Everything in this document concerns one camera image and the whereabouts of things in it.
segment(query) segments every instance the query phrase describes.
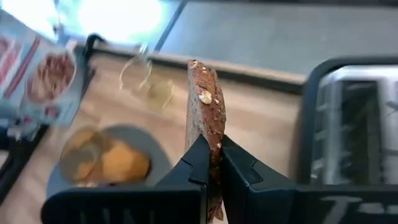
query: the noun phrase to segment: wooden table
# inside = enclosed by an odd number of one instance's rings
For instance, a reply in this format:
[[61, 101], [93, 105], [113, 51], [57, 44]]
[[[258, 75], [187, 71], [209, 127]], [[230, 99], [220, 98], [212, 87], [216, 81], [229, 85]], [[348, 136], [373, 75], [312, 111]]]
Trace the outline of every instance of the wooden table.
[[[72, 126], [51, 128], [45, 135], [0, 208], [2, 224], [40, 223], [49, 175], [64, 141], [81, 127], [138, 126], [160, 142], [173, 165], [185, 152], [186, 71], [153, 67], [155, 75], [171, 78], [176, 86], [166, 110], [156, 113], [147, 109], [140, 96], [119, 89], [119, 72], [126, 59], [96, 55], [90, 63], [96, 68], [96, 75]], [[226, 102], [225, 133], [263, 163], [288, 175], [300, 97], [224, 80], [220, 83]]]

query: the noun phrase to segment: whole grain bread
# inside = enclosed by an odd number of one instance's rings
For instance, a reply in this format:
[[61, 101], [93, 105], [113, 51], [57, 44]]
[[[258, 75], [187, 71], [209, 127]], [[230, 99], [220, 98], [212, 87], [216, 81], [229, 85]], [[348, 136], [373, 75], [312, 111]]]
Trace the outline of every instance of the whole grain bread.
[[188, 149], [202, 134], [210, 145], [210, 195], [208, 222], [222, 220], [220, 190], [221, 140], [225, 130], [225, 104], [215, 70], [196, 60], [188, 62], [188, 108], [185, 146]]

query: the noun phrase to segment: kitchen counter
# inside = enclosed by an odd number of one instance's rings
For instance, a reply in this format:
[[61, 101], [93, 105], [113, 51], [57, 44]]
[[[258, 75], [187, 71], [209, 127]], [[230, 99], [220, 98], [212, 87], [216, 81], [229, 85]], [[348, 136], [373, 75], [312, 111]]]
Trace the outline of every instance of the kitchen counter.
[[[96, 69], [96, 75], [73, 124], [68, 128], [49, 129], [0, 208], [3, 224], [40, 223], [40, 208], [46, 199], [49, 175], [59, 160], [66, 138], [81, 127], [134, 125], [149, 132], [159, 142], [172, 165], [178, 162], [185, 152], [186, 71], [153, 66], [154, 77], [169, 78], [175, 83], [172, 101], [163, 113], [158, 113], [148, 110], [139, 95], [119, 89], [119, 73], [125, 63], [125, 58], [109, 55], [92, 57], [90, 65]], [[227, 63], [218, 66], [245, 69]], [[220, 80], [220, 83], [226, 102], [225, 133], [263, 163], [289, 175], [294, 159], [291, 142], [300, 97], [226, 80]]]

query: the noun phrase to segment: food package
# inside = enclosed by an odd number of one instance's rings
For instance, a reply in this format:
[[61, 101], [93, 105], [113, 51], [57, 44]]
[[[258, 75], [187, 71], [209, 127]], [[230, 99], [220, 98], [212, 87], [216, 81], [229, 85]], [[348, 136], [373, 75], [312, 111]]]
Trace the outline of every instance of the food package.
[[69, 125], [84, 69], [75, 54], [0, 12], [0, 118]]

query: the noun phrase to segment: bright light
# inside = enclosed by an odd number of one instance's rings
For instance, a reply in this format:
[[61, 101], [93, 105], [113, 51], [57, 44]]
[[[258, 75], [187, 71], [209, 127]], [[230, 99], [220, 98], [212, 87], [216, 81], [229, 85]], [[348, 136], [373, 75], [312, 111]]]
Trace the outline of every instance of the bright light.
[[56, 15], [52, 0], [3, 0], [2, 8], [31, 29], [53, 38], [48, 22], [49, 17]]
[[162, 20], [158, 0], [84, 0], [78, 13], [83, 32], [99, 33], [113, 41], [141, 41], [156, 30]]

